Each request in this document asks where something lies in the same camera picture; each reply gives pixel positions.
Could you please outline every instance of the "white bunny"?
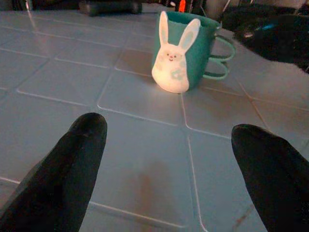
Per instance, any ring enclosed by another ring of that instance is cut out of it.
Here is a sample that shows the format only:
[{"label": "white bunny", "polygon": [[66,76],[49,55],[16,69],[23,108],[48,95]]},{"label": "white bunny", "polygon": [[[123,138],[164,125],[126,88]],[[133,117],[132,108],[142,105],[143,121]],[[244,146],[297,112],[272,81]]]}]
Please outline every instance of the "white bunny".
[{"label": "white bunny", "polygon": [[169,44],[168,16],[165,11],[160,15],[160,49],[152,69],[152,76],[157,84],[172,93],[182,93],[189,89],[187,62],[185,53],[197,38],[200,20],[193,19],[183,31],[179,44]]}]

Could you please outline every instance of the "bunny face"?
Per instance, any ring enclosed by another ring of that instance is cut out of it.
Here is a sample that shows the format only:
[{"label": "bunny face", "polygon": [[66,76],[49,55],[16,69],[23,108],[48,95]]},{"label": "bunny face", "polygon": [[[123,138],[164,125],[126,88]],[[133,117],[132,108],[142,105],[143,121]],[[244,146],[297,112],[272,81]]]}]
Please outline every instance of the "bunny face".
[{"label": "bunny face", "polygon": [[168,16],[162,12],[159,22],[160,49],[155,59],[152,75],[157,84],[173,93],[182,93],[189,89],[185,53],[197,38],[200,20],[193,19],[183,31],[178,45],[168,43]]},{"label": "bunny face", "polygon": [[167,61],[170,61],[170,62],[173,62],[173,61],[178,62],[178,61],[182,60],[182,58],[183,58],[182,54],[175,52],[173,50],[170,50],[170,49],[164,50],[163,56],[164,56],[164,58],[166,58]]}]

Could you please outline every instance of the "tiled table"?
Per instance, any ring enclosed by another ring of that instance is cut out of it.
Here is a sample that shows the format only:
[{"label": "tiled table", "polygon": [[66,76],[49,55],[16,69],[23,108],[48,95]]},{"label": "tiled table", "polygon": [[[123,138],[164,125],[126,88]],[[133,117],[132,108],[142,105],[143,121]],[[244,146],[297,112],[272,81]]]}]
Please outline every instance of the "tiled table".
[{"label": "tiled table", "polygon": [[266,231],[231,130],[267,128],[309,159],[309,76],[235,42],[224,81],[165,92],[151,78],[156,17],[0,13],[0,205],[70,124],[94,111],[108,136],[82,232]]}]

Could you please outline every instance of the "light blue tile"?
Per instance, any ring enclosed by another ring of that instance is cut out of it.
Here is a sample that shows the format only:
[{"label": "light blue tile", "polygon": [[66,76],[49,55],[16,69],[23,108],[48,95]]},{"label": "light blue tile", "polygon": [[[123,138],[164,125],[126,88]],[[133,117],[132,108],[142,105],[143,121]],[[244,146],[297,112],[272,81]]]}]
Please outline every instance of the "light blue tile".
[{"label": "light blue tile", "polygon": [[67,43],[71,43],[71,40],[23,32],[18,39],[4,44],[2,48],[38,56],[53,57],[61,52]]},{"label": "light blue tile", "polygon": [[86,211],[80,232],[176,232],[180,231],[177,227],[165,228],[163,226],[153,225],[153,223],[144,222],[142,218],[128,217],[124,213],[108,212],[106,209],[101,210],[93,208],[91,205]]},{"label": "light blue tile", "polygon": [[19,92],[90,105],[98,98],[109,70],[51,61],[18,88]]},{"label": "light blue tile", "polygon": [[123,20],[128,22],[140,22],[148,25],[153,25],[156,23],[155,17],[148,17],[145,14],[114,13],[114,14],[101,14],[100,16],[108,19]]},{"label": "light blue tile", "polygon": [[0,28],[0,45],[3,43],[9,42],[20,36],[20,31],[8,29],[8,28]]},{"label": "light blue tile", "polygon": [[147,25],[144,23],[135,23],[133,32],[135,34],[154,36],[155,34],[155,25]]},{"label": "light blue tile", "polygon": [[75,39],[81,35],[82,30],[83,26],[80,25],[41,20],[34,25],[32,31],[47,35],[54,35],[54,36],[61,36]]},{"label": "light blue tile", "polygon": [[154,47],[154,38],[149,36],[131,34],[126,44],[126,47],[145,52],[152,52]]},{"label": "light blue tile", "polygon": [[0,26],[13,29],[33,30],[37,23],[44,23],[45,21],[37,18],[30,19],[12,12],[2,11],[0,14]]},{"label": "light blue tile", "polygon": [[269,129],[286,139],[298,151],[309,139],[309,111],[278,104],[254,101]]},{"label": "light blue tile", "polygon": [[251,75],[234,76],[252,98],[309,109],[309,75],[295,65],[273,62],[255,78]]},{"label": "light blue tile", "polygon": [[241,96],[245,95],[245,92],[242,90],[237,80],[234,77],[229,76],[229,75],[227,76],[226,79],[222,81],[215,81],[215,80],[202,78],[199,82],[199,86],[201,88],[208,88],[208,89],[217,90],[217,91],[221,91],[225,93],[231,93],[231,94],[236,94],[236,95],[241,95]]},{"label": "light blue tile", "polygon": [[92,201],[188,226],[188,147],[177,128],[100,111],[108,135]]},{"label": "light blue tile", "polygon": [[305,147],[300,151],[300,154],[309,161],[309,141]]},{"label": "light blue tile", "polygon": [[109,68],[115,64],[120,53],[120,48],[77,41],[70,43],[56,59]]},{"label": "light blue tile", "polygon": [[241,224],[235,228],[235,232],[267,232],[260,216],[254,209]]},{"label": "light blue tile", "polygon": [[32,18],[52,19],[57,22],[70,23],[72,25],[84,25],[88,27],[107,28],[118,31],[131,31],[134,22],[108,19],[98,15],[89,17],[79,11],[33,11],[30,12]]},{"label": "light blue tile", "polygon": [[116,69],[151,75],[151,60],[151,53],[125,49],[116,64]]},{"label": "light blue tile", "polygon": [[0,99],[3,98],[5,96],[5,91],[0,89]]},{"label": "light blue tile", "polygon": [[191,129],[230,138],[237,124],[264,127],[246,97],[198,87],[183,94],[183,102],[186,124]]},{"label": "light blue tile", "polygon": [[85,107],[12,95],[0,107],[0,176],[22,180]]},{"label": "light blue tile", "polygon": [[231,141],[193,132],[190,144],[203,226],[208,231],[232,231],[252,201]]},{"label": "light blue tile", "polygon": [[8,201],[11,194],[15,191],[16,188],[17,188],[17,184],[4,181],[0,177],[0,212],[1,212],[1,208]]},{"label": "light blue tile", "polygon": [[19,85],[46,61],[41,57],[0,51],[0,87],[10,89]]},{"label": "light blue tile", "polygon": [[127,37],[128,34],[121,31],[85,27],[79,40],[121,47],[124,46]]},{"label": "light blue tile", "polygon": [[162,90],[152,77],[126,72],[112,74],[98,105],[174,125],[182,120],[180,95]]}]

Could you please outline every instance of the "teal mug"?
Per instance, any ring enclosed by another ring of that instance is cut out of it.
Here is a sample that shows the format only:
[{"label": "teal mug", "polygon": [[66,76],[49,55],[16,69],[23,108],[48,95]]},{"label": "teal mug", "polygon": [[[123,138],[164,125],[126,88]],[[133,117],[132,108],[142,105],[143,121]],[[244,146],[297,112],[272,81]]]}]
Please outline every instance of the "teal mug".
[{"label": "teal mug", "polygon": [[[188,13],[161,12],[154,42],[152,76],[166,91],[183,93],[204,78],[222,80],[228,74],[225,61],[235,55],[235,47],[223,36],[216,35],[220,24],[212,19]],[[231,49],[229,56],[211,55],[215,40]],[[207,73],[208,61],[222,67],[224,73]]]}]

